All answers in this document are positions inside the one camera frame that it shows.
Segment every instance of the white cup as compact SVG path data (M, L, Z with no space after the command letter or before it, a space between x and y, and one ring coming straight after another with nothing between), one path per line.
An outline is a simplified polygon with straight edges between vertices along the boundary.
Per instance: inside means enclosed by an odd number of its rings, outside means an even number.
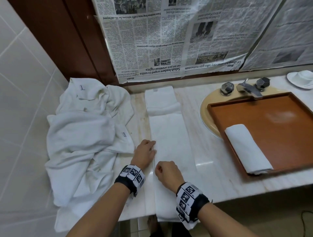
M313 84L313 72L309 70L298 72L293 78L290 78L290 81L300 86L309 86Z

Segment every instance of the black cord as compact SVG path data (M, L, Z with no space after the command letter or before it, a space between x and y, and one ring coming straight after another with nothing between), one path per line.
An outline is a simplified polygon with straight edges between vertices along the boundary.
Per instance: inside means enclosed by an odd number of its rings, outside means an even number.
M304 223L304 219L303 219L303 214L304 213L311 213L311 214L313 214L313 211L302 211L301 212L301 220L302 220L302 224L303 224L303 237L305 237L305 223Z

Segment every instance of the chrome faucet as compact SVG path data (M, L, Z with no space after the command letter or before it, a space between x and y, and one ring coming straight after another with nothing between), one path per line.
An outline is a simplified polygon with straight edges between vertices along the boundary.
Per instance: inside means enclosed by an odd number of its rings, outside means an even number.
M239 83L236 86L237 90L239 92L247 92L248 94L252 95L255 100L262 99L263 96L260 91L256 87L248 84L248 80L249 78L246 78L243 83Z

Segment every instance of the newspaper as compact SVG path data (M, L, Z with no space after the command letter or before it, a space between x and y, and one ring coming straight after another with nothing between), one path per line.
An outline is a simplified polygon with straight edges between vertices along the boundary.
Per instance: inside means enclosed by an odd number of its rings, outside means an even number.
M287 0L241 71L313 63L313 1Z
M120 83L237 70L281 0L93 0Z

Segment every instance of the wooden tray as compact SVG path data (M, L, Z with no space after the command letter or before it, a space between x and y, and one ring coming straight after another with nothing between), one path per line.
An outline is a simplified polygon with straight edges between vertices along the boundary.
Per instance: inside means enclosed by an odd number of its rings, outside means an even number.
M225 129L244 124L276 173L313 166L313 112L293 93L208 105L240 172L247 175Z

